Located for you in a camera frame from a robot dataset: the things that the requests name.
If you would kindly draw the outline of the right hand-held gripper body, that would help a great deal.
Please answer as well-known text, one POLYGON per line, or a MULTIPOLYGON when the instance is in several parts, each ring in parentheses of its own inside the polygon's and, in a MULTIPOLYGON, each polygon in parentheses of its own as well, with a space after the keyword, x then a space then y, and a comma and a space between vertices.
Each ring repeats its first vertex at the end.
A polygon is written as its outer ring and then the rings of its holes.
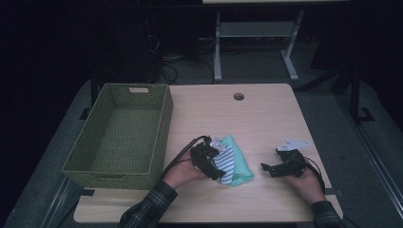
POLYGON ((276 151, 282 160, 282 164, 278 166, 277 176, 285 177, 292 175, 300 177, 306 166, 306 161, 299 149, 309 145, 309 142, 286 140, 278 146, 276 151))

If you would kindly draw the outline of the person's right hand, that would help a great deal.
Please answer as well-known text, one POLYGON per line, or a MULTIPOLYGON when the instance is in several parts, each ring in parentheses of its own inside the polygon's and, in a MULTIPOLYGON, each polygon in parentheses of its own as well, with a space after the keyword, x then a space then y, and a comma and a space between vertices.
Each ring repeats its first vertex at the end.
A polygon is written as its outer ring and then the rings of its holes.
POLYGON ((285 176, 281 179, 290 184, 309 205, 326 200, 317 176, 309 168, 300 177, 285 176))

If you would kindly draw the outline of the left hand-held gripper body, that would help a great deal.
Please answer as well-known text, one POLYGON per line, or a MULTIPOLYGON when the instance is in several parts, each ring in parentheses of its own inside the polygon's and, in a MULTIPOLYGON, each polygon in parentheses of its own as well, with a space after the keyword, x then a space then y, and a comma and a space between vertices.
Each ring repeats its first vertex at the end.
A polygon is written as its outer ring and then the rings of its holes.
POLYGON ((191 161, 203 174, 208 177, 213 175, 213 172, 220 170, 215 162, 216 158, 222 151, 222 146, 219 142, 213 142, 209 136, 202 136, 202 142, 198 143, 190 150, 191 161))

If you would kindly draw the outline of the person's left hand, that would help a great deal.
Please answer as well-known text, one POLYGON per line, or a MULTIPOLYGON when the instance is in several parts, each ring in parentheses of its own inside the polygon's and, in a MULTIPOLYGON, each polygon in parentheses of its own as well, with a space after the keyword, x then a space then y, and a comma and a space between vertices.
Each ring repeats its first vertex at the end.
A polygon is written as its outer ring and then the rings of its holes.
POLYGON ((191 181, 202 180, 205 178, 206 176, 203 172, 193 166, 190 152, 187 151, 181 156, 180 162, 176 163, 169 169, 163 177, 163 181, 176 190, 187 185, 191 181))

